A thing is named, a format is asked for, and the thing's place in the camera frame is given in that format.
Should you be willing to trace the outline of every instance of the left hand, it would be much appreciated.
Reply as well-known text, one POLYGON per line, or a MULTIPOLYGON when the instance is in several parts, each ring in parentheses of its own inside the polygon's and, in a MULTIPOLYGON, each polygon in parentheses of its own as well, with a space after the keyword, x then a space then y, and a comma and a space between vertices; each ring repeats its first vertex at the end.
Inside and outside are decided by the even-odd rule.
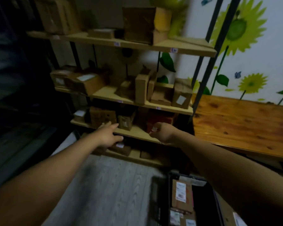
POLYGON ((102 124, 95 132, 92 134, 98 140, 99 147, 108 148, 111 147, 116 142, 122 141, 123 136, 114 136, 113 131, 118 127, 119 124, 111 124, 109 121, 106 124, 102 124))

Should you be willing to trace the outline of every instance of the left arm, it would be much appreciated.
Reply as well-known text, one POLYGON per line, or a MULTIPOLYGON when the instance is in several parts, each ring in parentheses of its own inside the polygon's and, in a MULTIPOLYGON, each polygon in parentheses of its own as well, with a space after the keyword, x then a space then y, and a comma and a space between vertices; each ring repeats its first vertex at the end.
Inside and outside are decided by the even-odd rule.
POLYGON ((110 147, 118 124, 108 123, 65 150, 0 187, 0 225, 41 225, 57 205, 76 171, 97 147, 110 147))

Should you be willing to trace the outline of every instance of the hand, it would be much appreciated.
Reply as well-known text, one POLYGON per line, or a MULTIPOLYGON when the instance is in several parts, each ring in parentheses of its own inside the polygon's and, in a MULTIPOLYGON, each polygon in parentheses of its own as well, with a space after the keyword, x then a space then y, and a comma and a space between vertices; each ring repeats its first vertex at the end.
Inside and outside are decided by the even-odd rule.
POLYGON ((170 124, 157 122, 154 124, 152 132, 149 135, 162 143, 174 144, 174 135, 178 131, 177 128, 170 124))
POLYGON ((116 142, 122 141, 124 137, 114 136, 113 131, 118 127, 119 124, 111 124, 111 121, 102 125, 92 134, 96 136, 98 140, 99 147, 108 148, 111 147, 116 142))

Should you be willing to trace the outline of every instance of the right hand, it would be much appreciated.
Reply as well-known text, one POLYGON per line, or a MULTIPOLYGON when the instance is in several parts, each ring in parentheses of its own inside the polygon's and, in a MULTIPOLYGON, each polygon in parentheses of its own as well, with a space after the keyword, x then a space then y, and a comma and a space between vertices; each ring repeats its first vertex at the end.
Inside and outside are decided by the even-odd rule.
POLYGON ((161 122, 155 123, 153 128, 153 131, 149 133, 151 137, 158 139, 162 143, 174 144, 174 137, 176 132, 178 132, 177 128, 170 124, 161 122))

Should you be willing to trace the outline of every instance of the forearm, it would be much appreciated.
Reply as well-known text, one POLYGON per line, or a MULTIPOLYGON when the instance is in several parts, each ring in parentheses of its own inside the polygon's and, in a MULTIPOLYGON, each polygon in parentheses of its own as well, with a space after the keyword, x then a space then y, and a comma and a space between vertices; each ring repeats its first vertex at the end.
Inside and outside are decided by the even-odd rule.
POLYGON ((96 147, 97 138, 90 134, 4 184, 0 225, 40 225, 96 147))
POLYGON ((271 223, 273 216, 283 219, 283 177, 182 131, 175 133, 174 142, 246 223, 271 223))

